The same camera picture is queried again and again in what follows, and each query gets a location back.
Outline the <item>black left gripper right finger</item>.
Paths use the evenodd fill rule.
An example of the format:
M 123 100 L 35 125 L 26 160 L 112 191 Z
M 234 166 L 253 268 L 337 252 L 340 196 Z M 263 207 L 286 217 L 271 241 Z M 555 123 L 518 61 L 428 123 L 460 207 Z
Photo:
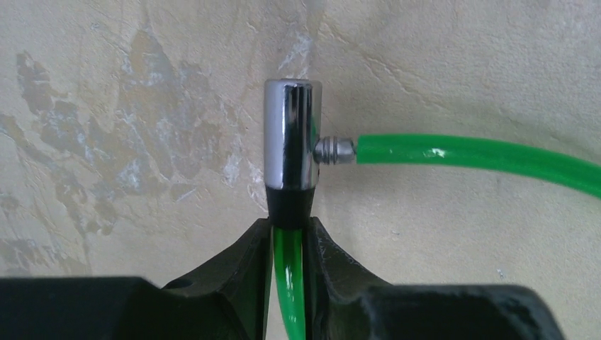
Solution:
M 340 247 L 316 217 L 303 229 L 308 339 L 563 339 L 531 289 L 500 284 L 393 285 Z

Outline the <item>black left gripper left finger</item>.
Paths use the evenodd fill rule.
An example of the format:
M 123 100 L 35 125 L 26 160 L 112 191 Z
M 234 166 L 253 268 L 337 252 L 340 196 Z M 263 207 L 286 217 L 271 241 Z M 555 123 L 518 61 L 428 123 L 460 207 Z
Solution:
M 271 226 L 159 288 L 139 277 L 4 278 L 2 339 L 263 339 Z

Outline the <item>green cable lock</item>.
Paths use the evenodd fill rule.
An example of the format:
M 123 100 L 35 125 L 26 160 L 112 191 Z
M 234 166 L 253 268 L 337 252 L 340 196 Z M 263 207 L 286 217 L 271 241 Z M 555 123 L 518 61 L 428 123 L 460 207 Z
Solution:
M 565 154 L 473 137 L 423 134 L 320 135 L 322 86 L 307 79 L 264 85 L 264 184 L 273 226 L 279 305 L 290 339 L 305 331 L 303 229 L 322 164 L 420 164 L 500 171 L 600 196 L 600 167 Z

